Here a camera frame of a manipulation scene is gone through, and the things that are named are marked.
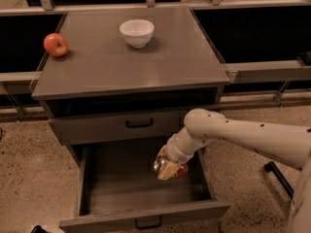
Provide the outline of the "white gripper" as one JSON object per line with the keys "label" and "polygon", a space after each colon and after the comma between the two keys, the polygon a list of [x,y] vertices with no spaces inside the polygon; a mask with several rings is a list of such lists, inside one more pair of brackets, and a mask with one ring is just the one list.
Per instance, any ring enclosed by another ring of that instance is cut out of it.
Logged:
{"label": "white gripper", "polygon": [[162,181],[171,179],[179,170],[178,164],[186,164],[192,157],[192,153],[184,153],[177,145],[177,135],[174,134],[157,153],[156,158],[166,156],[170,161],[164,161],[160,164],[157,178]]}

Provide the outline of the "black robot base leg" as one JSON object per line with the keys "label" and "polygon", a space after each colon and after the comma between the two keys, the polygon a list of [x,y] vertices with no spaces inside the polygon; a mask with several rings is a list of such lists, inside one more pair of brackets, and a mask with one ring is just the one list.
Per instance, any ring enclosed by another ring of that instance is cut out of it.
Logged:
{"label": "black robot base leg", "polygon": [[276,177],[280,185],[285,189],[290,198],[294,197],[294,189],[273,161],[269,161],[268,163],[266,163],[263,168],[267,173],[272,172],[274,174],[274,176]]}

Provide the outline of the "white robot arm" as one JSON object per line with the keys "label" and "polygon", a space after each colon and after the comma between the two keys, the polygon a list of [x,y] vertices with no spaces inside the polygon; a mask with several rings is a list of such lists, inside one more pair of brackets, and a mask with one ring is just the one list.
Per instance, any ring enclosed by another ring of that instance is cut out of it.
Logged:
{"label": "white robot arm", "polygon": [[307,126],[229,119],[205,109],[193,109],[184,127],[156,156],[160,180],[177,177],[194,153],[215,140],[226,140],[277,160],[300,172],[291,203],[287,233],[311,233],[311,131]]}

